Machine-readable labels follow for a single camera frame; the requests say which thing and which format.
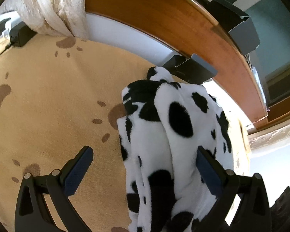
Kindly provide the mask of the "black device with white clip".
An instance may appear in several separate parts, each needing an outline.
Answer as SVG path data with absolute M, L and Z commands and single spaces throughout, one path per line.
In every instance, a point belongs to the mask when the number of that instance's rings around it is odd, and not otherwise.
M 23 47 L 36 34 L 20 19 L 6 18 L 0 21 L 0 39 L 7 39 L 12 46 Z

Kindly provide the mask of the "cream patterned curtain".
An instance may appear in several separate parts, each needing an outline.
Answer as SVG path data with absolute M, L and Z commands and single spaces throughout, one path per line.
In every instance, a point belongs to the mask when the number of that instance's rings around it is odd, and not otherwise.
M 0 15 L 11 11 L 38 34 L 89 39 L 85 0 L 5 0 Z

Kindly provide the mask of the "white black spotted fleece garment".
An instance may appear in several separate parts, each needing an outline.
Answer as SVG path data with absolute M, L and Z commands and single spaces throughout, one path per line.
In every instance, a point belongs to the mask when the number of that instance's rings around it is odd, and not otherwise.
M 193 231 L 216 197 L 196 166 L 203 148 L 234 167 L 229 123 L 201 85 L 175 82 L 162 67 L 122 90 L 117 121 L 126 168 L 130 231 Z

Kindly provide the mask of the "orange wooden headboard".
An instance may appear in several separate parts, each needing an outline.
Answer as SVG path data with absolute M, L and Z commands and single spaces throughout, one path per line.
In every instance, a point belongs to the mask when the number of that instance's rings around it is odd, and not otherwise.
M 193 0 L 85 0 L 86 11 L 114 19 L 162 41 L 183 56 L 197 54 L 217 71 L 215 81 L 254 127 L 268 123 L 267 109 L 245 57 L 226 31 Z

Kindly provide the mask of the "tan paw print bedsheet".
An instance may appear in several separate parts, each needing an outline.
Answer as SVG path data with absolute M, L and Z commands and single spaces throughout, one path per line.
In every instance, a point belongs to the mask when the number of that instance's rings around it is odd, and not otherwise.
M 14 231 L 25 174 L 48 175 L 84 146 L 94 161 L 71 203 L 92 231 L 128 231 L 117 119 L 122 90 L 152 64 L 124 49 L 36 35 L 0 53 L 0 222 Z

